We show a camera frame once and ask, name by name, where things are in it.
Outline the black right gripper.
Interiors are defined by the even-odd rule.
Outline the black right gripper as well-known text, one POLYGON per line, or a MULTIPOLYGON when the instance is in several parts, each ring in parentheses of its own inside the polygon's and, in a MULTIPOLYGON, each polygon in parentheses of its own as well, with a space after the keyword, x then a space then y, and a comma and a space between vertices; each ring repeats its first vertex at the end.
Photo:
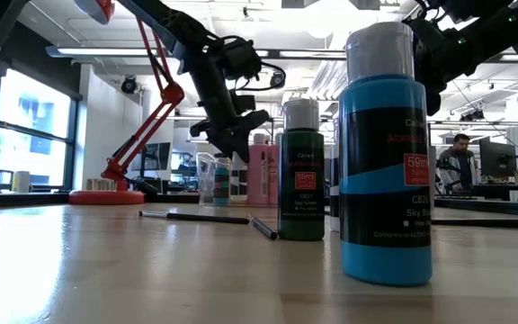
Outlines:
POLYGON ((426 113, 433 116, 440 110, 442 84, 470 71, 470 57, 459 44, 455 29, 441 31, 423 18, 405 19, 413 32, 415 80, 423 83, 426 113))

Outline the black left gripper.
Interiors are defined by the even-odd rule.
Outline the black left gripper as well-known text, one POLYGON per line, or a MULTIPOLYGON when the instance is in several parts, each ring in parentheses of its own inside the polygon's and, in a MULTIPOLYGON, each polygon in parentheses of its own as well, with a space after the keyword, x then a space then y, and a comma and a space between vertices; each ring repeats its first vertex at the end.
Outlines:
POLYGON ((244 105, 253 108, 255 99, 236 96, 226 86, 226 80, 219 68, 207 57, 198 58, 190 65, 190 76, 207 117, 193 124, 193 137, 207 134, 208 140, 223 156, 236 153, 243 162, 249 162, 249 133, 269 120, 266 111, 252 111, 242 116, 244 105))

